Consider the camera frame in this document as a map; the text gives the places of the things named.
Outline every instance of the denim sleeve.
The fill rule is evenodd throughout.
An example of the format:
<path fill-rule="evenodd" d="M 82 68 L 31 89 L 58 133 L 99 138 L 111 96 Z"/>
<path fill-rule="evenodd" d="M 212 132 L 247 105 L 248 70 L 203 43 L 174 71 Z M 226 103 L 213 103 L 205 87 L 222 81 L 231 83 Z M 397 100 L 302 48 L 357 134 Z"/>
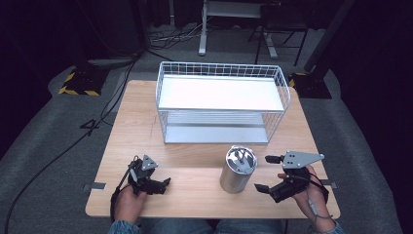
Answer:
<path fill-rule="evenodd" d="M 128 221 L 116 220 L 110 226 L 108 234 L 139 234 L 139 228 Z"/>
<path fill-rule="evenodd" d="M 312 232 L 312 234 L 345 234 L 341 225 L 337 221 L 335 221 L 335 223 L 336 227 L 329 232 Z"/>

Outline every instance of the wire basket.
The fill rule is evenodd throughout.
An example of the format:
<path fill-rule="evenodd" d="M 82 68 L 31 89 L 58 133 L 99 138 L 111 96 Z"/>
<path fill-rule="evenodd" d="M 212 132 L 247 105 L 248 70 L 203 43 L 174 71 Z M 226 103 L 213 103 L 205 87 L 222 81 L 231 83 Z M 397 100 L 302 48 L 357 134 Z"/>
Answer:
<path fill-rule="evenodd" d="M 165 143 L 268 143 L 289 107 L 276 65 L 169 62 L 156 103 Z"/>

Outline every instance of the metal canister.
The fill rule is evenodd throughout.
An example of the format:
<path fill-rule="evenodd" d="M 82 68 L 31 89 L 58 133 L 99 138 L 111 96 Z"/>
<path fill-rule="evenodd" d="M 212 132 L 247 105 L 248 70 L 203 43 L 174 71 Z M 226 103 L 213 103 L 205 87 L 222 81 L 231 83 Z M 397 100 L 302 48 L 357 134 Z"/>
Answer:
<path fill-rule="evenodd" d="M 233 145 L 228 151 L 226 164 L 220 178 L 222 188 L 228 193 L 239 193 L 257 166 L 257 159 L 251 149 Z"/>

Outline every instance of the human hand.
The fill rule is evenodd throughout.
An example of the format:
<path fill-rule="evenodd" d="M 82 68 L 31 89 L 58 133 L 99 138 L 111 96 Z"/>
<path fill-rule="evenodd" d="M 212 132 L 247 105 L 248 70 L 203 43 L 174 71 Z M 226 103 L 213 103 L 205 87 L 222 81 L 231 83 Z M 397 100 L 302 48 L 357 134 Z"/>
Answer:
<path fill-rule="evenodd" d="M 311 180 L 321 185 L 319 180 L 316 178 L 317 174 L 314 168 L 310 165 L 307 165 L 306 168 L 311 174 Z M 286 174 L 278 174 L 278 177 L 286 178 Z M 306 190 L 295 194 L 292 198 L 297 203 L 301 212 L 313 223 L 318 232 L 328 232 L 334 229 L 336 224 L 334 220 L 331 219 L 331 215 L 325 204 L 324 196 L 319 187 L 310 183 Z M 314 204 L 314 207 L 317 210 L 317 215 L 310 207 L 309 200 Z"/>
<path fill-rule="evenodd" d="M 116 200 L 115 220 L 125 220 L 130 223 L 136 223 L 142 211 L 146 196 L 146 192 L 140 192 L 138 196 L 136 196 L 131 186 L 128 185 L 125 187 Z"/>

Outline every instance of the black chair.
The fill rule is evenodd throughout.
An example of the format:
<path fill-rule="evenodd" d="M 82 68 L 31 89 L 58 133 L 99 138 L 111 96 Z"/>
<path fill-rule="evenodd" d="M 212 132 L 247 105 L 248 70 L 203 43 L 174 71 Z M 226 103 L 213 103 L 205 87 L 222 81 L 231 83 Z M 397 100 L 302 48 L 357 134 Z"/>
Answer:
<path fill-rule="evenodd" d="M 300 58 L 304 42 L 307 37 L 309 26 L 307 24 L 310 16 L 304 16 L 303 11 L 296 6 L 295 1 L 277 1 L 262 5 L 260 7 L 261 18 L 259 25 L 254 29 L 248 41 L 251 40 L 258 27 L 261 27 L 258 48 L 255 55 L 255 64 L 258 62 L 258 56 L 261 49 L 261 42 L 265 33 L 289 33 L 281 46 L 283 48 L 299 48 L 294 66 Z M 300 46 L 286 46 L 286 42 L 294 35 L 295 32 L 304 32 Z"/>

